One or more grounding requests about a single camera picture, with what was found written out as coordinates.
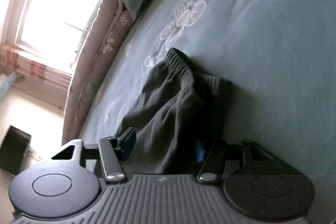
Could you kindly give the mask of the dark green trousers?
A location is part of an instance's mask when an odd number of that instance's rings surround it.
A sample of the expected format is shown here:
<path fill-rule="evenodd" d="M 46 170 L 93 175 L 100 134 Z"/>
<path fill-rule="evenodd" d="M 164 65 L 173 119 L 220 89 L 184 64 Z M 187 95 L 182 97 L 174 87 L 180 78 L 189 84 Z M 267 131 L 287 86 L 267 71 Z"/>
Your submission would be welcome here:
<path fill-rule="evenodd" d="M 234 85 L 171 48 L 149 73 L 124 116 L 117 135 L 137 131 L 130 156 L 122 162 L 133 174 L 191 174 L 203 151 L 220 141 Z"/>

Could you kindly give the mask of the green floral bed sheet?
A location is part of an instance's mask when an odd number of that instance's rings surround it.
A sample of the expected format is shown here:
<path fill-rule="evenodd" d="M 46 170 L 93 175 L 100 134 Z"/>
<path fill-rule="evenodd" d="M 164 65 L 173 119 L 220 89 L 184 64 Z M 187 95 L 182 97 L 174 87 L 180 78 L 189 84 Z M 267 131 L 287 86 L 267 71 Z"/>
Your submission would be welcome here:
<path fill-rule="evenodd" d="M 224 138 L 252 139 L 309 175 L 309 219 L 335 219 L 335 0 L 152 0 L 96 94 L 84 142 L 117 132 L 172 47 L 233 83 Z"/>

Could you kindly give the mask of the folded pink floral quilt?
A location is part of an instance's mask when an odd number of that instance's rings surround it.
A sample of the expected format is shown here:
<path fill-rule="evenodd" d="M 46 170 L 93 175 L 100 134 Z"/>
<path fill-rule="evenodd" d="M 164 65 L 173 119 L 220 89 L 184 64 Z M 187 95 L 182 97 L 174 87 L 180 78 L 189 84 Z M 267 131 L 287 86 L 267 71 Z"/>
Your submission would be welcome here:
<path fill-rule="evenodd" d="M 79 136 L 101 84 L 134 25 L 122 0 L 101 0 L 75 64 L 64 109 L 62 143 Z"/>

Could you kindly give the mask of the wall mounted television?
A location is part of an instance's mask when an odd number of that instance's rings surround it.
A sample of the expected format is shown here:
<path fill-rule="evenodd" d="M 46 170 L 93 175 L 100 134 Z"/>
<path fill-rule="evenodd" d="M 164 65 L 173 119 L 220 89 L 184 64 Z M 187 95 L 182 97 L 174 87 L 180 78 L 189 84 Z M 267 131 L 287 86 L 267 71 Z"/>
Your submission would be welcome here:
<path fill-rule="evenodd" d="M 1 144 L 1 169 L 13 176 L 18 175 L 25 165 L 30 141 L 30 134 L 10 126 Z"/>

